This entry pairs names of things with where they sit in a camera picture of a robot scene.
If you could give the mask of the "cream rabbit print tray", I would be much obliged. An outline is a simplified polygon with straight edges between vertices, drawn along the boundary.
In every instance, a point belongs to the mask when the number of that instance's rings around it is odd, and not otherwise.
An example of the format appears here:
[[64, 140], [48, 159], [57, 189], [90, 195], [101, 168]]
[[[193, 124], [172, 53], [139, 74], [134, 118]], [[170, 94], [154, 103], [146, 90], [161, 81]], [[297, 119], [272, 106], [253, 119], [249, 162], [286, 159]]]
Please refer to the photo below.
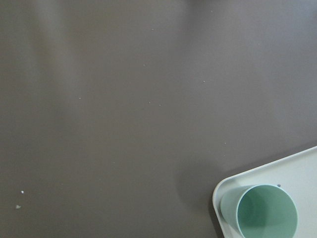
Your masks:
[[280, 185], [293, 199], [299, 220], [297, 238], [317, 236], [317, 149], [316, 147], [284, 157], [271, 163], [227, 177], [215, 187], [212, 204], [225, 238], [240, 235], [223, 218], [220, 201], [227, 191], [247, 185]]

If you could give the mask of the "green plastic cup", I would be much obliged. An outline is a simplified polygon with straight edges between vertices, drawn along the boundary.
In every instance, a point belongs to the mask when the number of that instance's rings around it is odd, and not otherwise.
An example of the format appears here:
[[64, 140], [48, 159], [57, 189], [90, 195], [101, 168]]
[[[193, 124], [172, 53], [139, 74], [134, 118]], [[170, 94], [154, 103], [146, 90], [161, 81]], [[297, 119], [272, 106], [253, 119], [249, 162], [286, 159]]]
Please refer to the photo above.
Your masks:
[[291, 196], [276, 185], [242, 186], [220, 200], [225, 222], [243, 238], [292, 238], [298, 210]]

